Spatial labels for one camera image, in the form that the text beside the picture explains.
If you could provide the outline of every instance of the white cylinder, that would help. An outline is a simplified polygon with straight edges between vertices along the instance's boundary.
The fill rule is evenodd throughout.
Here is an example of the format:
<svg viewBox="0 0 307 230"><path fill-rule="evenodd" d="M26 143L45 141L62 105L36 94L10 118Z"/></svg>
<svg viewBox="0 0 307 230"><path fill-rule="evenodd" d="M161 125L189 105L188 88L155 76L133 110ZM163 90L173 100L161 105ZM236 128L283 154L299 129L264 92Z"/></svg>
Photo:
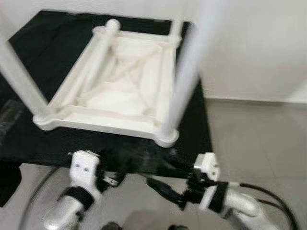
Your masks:
<svg viewBox="0 0 307 230"><path fill-rule="evenodd" d="M180 56L174 94L168 116L156 134L159 140L174 140L175 130L199 81L198 70L204 57L214 43L215 32L223 19L228 0L205 1L201 4L200 21L189 29L189 34Z"/></svg>
<svg viewBox="0 0 307 230"><path fill-rule="evenodd" d="M96 50L94 51L94 59L90 66L89 72L84 82L83 92L90 90L97 78L99 69L104 62L107 51L110 48L114 35L120 29L120 23L116 19L111 19L106 23L106 31L104 39L100 39Z"/></svg>
<svg viewBox="0 0 307 230"><path fill-rule="evenodd" d="M47 101L30 77L12 46L0 35L0 71L37 120L52 117Z"/></svg>
<svg viewBox="0 0 307 230"><path fill-rule="evenodd" d="M224 206L234 208L250 217L258 216L261 211L260 205L255 198L232 189L227 190Z"/></svg>
<svg viewBox="0 0 307 230"><path fill-rule="evenodd" d="M186 0L178 1L178 12L172 21L169 36L171 39L176 39L181 36L182 25L184 21L184 11L186 6Z"/></svg>

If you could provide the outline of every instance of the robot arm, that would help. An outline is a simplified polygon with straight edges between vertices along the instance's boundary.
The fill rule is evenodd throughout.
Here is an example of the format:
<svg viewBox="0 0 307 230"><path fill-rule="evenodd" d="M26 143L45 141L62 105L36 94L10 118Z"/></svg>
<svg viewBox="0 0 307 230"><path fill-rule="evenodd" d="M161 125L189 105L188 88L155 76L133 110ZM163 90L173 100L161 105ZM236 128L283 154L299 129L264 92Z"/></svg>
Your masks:
<svg viewBox="0 0 307 230"><path fill-rule="evenodd" d="M208 209L201 202L201 210ZM278 230L266 217L262 205L253 197L228 189L220 217L236 230Z"/></svg>
<svg viewBox="0 0 307 230"><path fill-rule="evenodd" d="M47 230L74 230L84 212L99 201L101 193L96 187L96 171L100 160L90 151L78 151L71 162L71 187L66 189L57 204L45 215Z"/></svg>
<svg viewBox="0 0 307 230"><path fill-rule="evenodd" d="M198 155L183 195L153 178L147 184L182 210L187 202L199 204L200 210L217 213L236 230L278 230L255 198L229 188L228 183L217 183L219 174L214 153L206 153Z"/></svg>

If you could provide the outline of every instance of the black table top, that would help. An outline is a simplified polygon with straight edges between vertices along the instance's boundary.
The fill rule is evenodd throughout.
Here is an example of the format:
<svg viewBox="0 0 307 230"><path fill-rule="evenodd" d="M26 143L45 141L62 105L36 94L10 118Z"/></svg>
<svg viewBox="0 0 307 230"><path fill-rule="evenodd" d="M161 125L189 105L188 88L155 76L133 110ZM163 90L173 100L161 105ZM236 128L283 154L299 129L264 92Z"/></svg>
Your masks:
<svg viewBox="0 0 307 230"><path fill-rule="evenodd" d="M111 18L118 19L121 29L126 31L167 35L170 28L170 21L41 11L10 42L50 100L90 40L92 29L104 25ZM184 23L183 37L188 25ZM0 102L6 99L19 100L1 76ZM199 153L212 151L200 82L179 132L180 137L175 146L163 149L152 140L122 135L63 127L43 131L33 124L31 113L25 109L0 146L0 161L68 167L71 159L69 152L92 150L98 153L108 150L101 152L108 170L117 170L121 163L133 155L134 168L130 169L131 172L186 177L187 172L184 167L179 167L180 162L184 162L182 165L191 165Z"/></svg>

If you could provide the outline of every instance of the tile floor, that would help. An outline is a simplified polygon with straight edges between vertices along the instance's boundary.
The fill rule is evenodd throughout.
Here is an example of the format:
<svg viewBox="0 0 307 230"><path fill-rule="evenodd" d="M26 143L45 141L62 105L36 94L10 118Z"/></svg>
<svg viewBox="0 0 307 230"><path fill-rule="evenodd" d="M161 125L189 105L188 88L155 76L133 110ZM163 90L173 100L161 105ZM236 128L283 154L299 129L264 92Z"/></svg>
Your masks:
<svg viewBox="0 0 307 230"><path fill-rule="evenodd" d="M222 180L244 181L264 186L287 201L302 229L307 229L307 107L273 103L208 101L212 141L222 167ZM5 208L0 209L0 230L17 230L24 206L49 167L22 165L23 180ZM60 169L42 189L34 203L27 230L42 230L41 219L69 184L68 169ZM184 180L163 178L178 191ZM248 190L257 197L263 195ZM265 207L280 230L287 230L285 217ZM183 224L191 230L231 230L211 213L196 205L185 212L163 200L138 175L130 175L118 189L88 213L81 230L100 230L108 221L126 230L166 230Z"/></svg>

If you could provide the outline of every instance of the black wire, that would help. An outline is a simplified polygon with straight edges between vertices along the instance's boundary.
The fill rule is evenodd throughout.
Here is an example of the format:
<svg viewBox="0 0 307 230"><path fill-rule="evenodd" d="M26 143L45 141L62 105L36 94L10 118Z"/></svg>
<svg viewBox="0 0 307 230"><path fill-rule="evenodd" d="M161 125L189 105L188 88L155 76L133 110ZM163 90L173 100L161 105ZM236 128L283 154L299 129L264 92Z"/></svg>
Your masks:
<svg viewBox="0 0 307 230"><path fill-rule="evenodd" d="M280 205L273 203L271 201L267 201L267 200L261 200L261 199L257 199L260 203L266 204L266 205L270 205L273 206L279 210L281 210L286 216L288 216L288 213L285 211L285 209L283 207L281 207Z"/></svg>
<svg viewBox="0 0 307 230"><path fill-rule="evenodd" d="M289 221L291 223L291 229L292 230L299 230L299 227L298 227L298 224L297 224L297 221L294 217L294 214L292 213L291 209L289 208L289 206L282 200L280 199L276 194L272 193L271 191L265 189L265 188L262 188L262 187L259 187L259 186L256 186L256 185L253 185L253 184L247 184L247 183L240 183L240 186L241 187L244 187L244 188L251 188L251 189L255 189L255 190L258 190L262 193L265 193L269 196L271 196L272 198L274 198L275 200L277 200L281 206L283 207L284 211L288 214L287 216L289 217Z"/></svg>
<svg viewBox="0 0 307 230"><path fill-rule="evenodd" d="M26 225L29 219L29 215L31 214L32 205L34 203L34 200L36 196L38 195L39 191L42 189L42 187L45 185L45 183L49 180L49 178L58 170L58 167L52 168L50 172L43 178L43 180L39 183L39 185L36 187L35 191L32 193L25 209L22 214L21 221L19 223L18 230L24 230L26 229Z"/></svg>

